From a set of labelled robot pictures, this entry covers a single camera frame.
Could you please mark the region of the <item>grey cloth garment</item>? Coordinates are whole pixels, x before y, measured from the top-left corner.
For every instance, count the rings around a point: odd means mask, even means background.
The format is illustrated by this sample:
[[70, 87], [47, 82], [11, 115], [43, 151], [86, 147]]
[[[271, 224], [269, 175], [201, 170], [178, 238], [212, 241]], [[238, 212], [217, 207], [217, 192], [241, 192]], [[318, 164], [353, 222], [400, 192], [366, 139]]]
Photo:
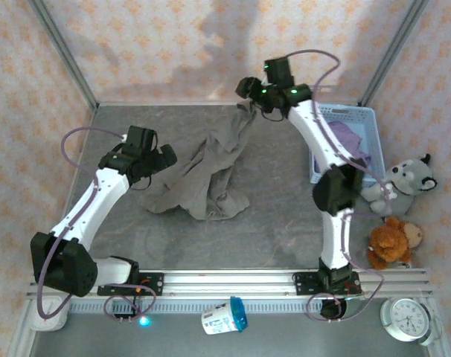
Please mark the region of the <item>grey cloth garment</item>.
[[181, 208], [196, 220], [224, 220], [247, 209], [249, 199], [230, 181], [256, 116], [252, 102], [244, 100], [231, 118], [216, 121], [188, 158], [166, 175], [163, 191], [147, 203], [147, 210], [159, 214]]

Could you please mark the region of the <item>purple cloth garment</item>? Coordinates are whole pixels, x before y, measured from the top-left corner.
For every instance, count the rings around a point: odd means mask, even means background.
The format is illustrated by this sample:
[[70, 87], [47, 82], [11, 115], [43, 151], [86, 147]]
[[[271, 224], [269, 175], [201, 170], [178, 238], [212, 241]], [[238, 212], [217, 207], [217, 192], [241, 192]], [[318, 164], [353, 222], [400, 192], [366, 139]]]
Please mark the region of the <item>purple cloth garment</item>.
[[371, 156], [362, 150], [362, 137], [356, 134], [347, 124], [341, 121], [331, 121], [328, 125], [340, 144], [354, 157], [362, 159], [368, 167]]

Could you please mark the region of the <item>light blue plastic basket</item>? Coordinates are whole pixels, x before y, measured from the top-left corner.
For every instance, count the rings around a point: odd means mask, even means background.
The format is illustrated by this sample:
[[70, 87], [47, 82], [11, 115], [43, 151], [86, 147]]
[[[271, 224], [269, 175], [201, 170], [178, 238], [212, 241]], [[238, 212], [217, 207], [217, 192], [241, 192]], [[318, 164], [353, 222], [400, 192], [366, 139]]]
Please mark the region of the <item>light blue plastic basket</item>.
[[331, 103], [318, 103], [317, 109], [327, 123], [341, 121], [362, 137], [361, 148], [371, 156], [367, 168], [383, 179], [386, 169], [374, 110]]

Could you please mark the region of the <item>grey husky plush toy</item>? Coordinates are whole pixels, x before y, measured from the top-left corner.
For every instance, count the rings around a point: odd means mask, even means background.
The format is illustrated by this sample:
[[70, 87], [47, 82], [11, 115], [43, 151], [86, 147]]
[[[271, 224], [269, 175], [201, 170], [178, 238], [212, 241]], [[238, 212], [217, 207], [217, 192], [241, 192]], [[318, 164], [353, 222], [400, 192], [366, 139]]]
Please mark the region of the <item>grey husky plush toy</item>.
[[433, 190], [437, 181], [429, 166], [431, 155], [401, 161], [390, 168], [382, 183], [365, 187], [361, 190], [362, 198], [370, 205], [370, 209], [381, 217], [404, 217], [412, 206], [415, 197]]

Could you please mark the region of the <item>white cup with blue lid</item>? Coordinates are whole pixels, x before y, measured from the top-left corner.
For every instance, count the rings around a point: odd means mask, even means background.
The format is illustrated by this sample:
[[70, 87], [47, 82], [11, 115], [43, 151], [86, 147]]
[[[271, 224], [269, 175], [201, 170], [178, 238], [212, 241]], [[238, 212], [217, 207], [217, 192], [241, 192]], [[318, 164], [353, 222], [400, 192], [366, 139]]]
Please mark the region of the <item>white cup with blue lid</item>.
[[243, 300], [230, 297], [201, 314], [201, 324], [207, 335], [242, 332], [249, 326]]

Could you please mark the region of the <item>brown bear plush toy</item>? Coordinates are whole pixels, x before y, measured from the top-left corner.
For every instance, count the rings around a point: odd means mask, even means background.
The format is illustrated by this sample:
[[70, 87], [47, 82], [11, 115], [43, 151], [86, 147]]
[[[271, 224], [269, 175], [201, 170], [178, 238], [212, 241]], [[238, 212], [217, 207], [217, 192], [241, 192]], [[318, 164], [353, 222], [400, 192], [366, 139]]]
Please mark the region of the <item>brown bear plush toy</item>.
[[392, 266], [410, 268], [412, 254], [421, 244], [423, 230], [414, 223], [389, 216], [369, 236], [368, 261], [375, 270]]

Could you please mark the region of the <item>white square timer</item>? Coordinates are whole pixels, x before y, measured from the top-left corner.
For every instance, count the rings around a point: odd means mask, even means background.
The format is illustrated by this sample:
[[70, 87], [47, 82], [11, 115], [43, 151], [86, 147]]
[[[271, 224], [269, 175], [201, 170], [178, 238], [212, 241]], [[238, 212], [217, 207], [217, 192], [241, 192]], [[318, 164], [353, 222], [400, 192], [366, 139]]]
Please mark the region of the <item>white square timer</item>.
[[[42, 308], [47, 315], [51, 315], [60, 306], [61, 302], [61, 300], [44, 300]], [[69, 307], [70, 303], [68, 302], [54, 317], [44, 319], [40, 317], [37, 306], [34, 304], [30, 316], [30, 328], [36, 332], [50, 332], [62, 329], [67, 321]]]

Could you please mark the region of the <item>white round alarm clock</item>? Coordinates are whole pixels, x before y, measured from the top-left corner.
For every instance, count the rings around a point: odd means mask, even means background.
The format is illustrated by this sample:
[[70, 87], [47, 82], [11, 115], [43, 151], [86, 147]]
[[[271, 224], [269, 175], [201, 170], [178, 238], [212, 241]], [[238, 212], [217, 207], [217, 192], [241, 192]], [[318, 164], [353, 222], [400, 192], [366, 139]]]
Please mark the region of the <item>white round alarm clock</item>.
[[380, 307], [380, 321], [394, 339], [427, 347], [442, 338], [444, 328], [427, 305], [411, 298], [389, 298]]

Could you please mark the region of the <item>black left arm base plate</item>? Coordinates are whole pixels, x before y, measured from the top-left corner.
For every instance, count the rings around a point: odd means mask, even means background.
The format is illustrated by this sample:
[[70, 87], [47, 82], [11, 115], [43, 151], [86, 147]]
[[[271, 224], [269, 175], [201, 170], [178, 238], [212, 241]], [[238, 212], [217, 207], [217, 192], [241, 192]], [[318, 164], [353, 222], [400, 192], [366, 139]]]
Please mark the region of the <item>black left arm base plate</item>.
[[99, 296], [113, 296], [113, 295], [123, 295], [123, 296], [152, 296], [153, 293], [149, 290], [145, 291], [140, 288], [127, 288], [125, 285], [141, 285], [152, 289], [157, 296], [162, 296], [163, 285], [164, 285], [164, 274], [162, 272], [140, 272], [137, 277], [134, 277], [127, 283], [117, 286], [98, 286], [97, 295]]

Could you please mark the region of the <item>aluminium frame post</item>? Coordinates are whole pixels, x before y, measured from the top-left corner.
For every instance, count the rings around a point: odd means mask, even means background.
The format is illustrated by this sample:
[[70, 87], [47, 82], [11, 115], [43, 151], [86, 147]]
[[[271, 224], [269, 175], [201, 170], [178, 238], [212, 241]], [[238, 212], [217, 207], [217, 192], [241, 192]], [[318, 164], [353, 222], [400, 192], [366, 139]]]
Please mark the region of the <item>aluminium frame post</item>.
[[410, 8], [403, 17], [403, 21], [395, 32], [363, 96], [357, 101], [358, 106], [370, 106], [428, 3], [429, 0], [412, 0]]
[[79, 88], [83, 98], [86, 100], [89, 108], [95, 111], [99, 107], [99, 102], [95, 97], [93, 91], [91, 90], [89, 84], [87, 83], [82, 71], [80, 70], [77, 61], [75, 60], [65, 37], [61, 34], [54, 18], [52, 17], [47, 5], [43, 0], [26, 0], [31, 6], [34, 14], [38, 18], [41, 26], [44, 27], [52, 45], [57, 50], [63, 61], [67, 72], [71, 75], [73, 81], [75, 81], [77, 87]]

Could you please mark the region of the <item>aluminium mounting rail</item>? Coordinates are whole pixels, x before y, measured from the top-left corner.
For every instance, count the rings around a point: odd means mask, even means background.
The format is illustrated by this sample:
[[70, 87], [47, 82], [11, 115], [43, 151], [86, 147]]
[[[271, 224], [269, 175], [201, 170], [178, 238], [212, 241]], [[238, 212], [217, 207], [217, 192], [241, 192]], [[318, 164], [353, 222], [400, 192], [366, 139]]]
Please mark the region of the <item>aluminium mounting rail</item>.
[[[169, 270], [163, 271], [163, 298], [212, 300], [239, 296], [244, 299], [292, 299], [297, 295], [290, 269]], [[358, 272], [360, 295], [338, 298], [420, 298], [434, 293], [428, 274], [420, 268], [389, 269], [377, 273]]]

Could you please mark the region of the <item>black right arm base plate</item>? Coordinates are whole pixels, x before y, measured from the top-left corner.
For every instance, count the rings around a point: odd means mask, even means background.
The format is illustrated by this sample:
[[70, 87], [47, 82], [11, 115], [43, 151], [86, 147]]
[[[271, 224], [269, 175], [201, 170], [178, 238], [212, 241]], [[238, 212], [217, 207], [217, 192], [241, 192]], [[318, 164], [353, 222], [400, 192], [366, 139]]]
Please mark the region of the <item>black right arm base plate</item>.
[[335, 283], [328, 283], [327, 276], [321, 271], [300, 271], [292, 275], [297, 295], [315, 295], [330, 293], [333, 295], [360, 295], [362, 287], [357, 272]]

